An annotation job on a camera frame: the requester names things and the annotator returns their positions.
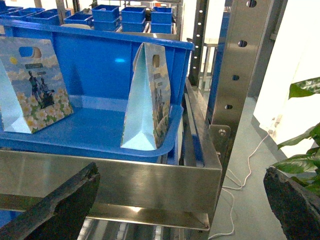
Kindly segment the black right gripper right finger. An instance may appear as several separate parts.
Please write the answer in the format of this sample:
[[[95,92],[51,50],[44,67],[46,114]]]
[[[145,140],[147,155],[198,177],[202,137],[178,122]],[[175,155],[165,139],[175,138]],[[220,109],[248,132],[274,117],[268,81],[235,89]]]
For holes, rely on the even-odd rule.
[[[320,197],[269,167],[263,185],[270,208],[288,240],[320,238]]]

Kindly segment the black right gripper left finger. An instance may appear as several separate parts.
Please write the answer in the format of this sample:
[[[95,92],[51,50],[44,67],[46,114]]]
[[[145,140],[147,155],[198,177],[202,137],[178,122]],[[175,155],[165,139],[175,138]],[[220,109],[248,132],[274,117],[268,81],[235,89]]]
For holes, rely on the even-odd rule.
[[[99,189],[91,162],[37,204],[0,229],[2,240],[76,240]]]

